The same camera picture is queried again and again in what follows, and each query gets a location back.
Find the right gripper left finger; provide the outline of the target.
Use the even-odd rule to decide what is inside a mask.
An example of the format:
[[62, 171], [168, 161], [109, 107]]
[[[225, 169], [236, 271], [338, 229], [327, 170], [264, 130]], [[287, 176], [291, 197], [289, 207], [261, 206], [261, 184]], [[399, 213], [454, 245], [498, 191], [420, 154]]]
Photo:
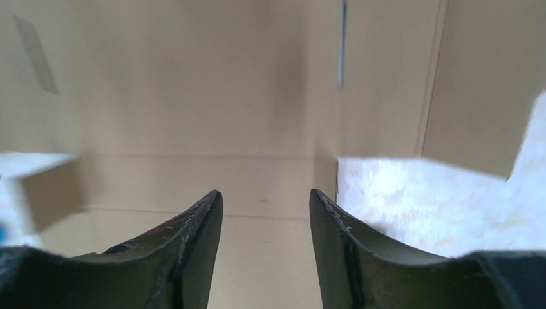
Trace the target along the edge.
[[222, 218], [223, 198], [214, 190], [100, 254], [3, 247], [1, 307], [206, 308]]

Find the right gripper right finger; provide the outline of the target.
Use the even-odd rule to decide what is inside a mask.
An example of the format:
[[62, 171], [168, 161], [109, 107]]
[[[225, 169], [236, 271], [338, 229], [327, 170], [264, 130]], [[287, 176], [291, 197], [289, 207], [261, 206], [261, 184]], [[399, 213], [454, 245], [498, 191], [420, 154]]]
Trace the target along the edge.
[[324, 308], [544, 308], [543, 251], [432, 254], [397, 241], [310, 191]]

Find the brown cardboard box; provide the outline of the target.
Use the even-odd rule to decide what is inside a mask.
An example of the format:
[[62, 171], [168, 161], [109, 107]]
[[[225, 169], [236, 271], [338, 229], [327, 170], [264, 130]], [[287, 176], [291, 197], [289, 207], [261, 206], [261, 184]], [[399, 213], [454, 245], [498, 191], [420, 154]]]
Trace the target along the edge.
[[545, 91], [544, 1], [2, 1], [1, 150], [47, 250], [223, 195], [209, 308], [321, 308], [308, 200], [340, 157], [507, 183]]

